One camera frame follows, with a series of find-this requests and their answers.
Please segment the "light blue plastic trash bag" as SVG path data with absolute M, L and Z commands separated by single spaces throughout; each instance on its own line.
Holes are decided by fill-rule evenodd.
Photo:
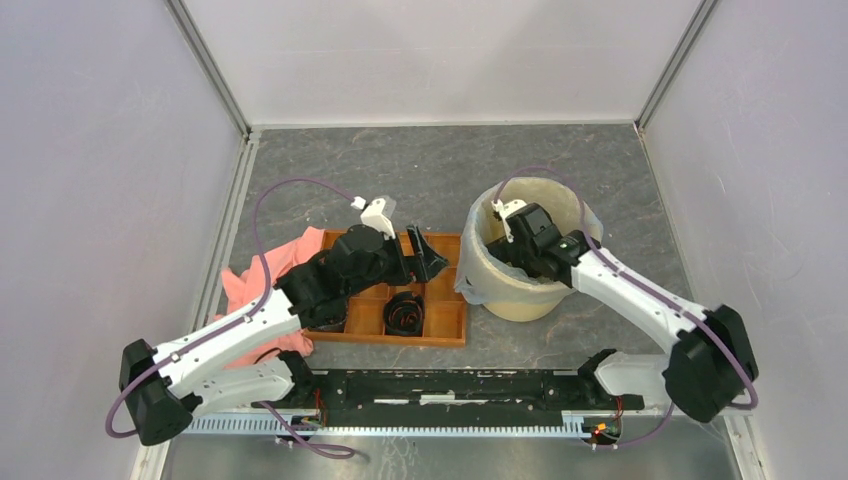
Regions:
M 537 320 L 557 307 L 574 290 L 544 277 L 532 278 L 523 270 L 496 259 L 486 245 L 504 235 L 491 206 L 497 186 L 472 203 L 461 235 L 454 289 L 467 303 L 481 305 L 512 322 Z M 501 190 L 500 199 L 537 203 L 551 215 L 563 233 L 581 227 L 579 202 L 568 187 L 551 179 L 517 177 Z

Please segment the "yellow round trash bin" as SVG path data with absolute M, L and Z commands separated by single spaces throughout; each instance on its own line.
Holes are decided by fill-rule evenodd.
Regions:
M 566 186 L 533 177 L 496 185 L 469 209 L 454 288 L 505 320 L 537 320 L 574 292 L 570 268 L 589 250 L 582 226 L 601 242 L 601 221 Z

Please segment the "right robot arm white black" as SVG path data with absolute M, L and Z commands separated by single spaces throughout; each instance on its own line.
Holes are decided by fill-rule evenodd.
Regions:
M 616 259 L 582 230 L 563 234 L 540 205 L 493 202 L 502 238 L 488 244 L 499 260 L 529 276 L 586 294 L 638 327 L 663 353 L 642 360 L 612 350 L 593 358 L 577 382 L 580 400 L 602 408 L 616 396 L 672 404 L 707 423 L 728 407 L 758 403 L 759 371 L 741 315 L 675 296 Z

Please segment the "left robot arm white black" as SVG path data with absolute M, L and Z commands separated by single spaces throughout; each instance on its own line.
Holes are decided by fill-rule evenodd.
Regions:
M 267 279 L 262 294 L 224 318 L 186 336 L 125 346 L 118 405 L 124 405 L 144 446 L 169 441 L 195 417 L 259 401 L 306 405 L 313 379 L 293 354 L 234 368 L 232 362 L 273 339 L 343 321 L 351 297 L 376 285 L 427 283 L 449 266 L 415 226 L 407 229 L 412 252 L 400 240 L 357 224 L 332 246 Z

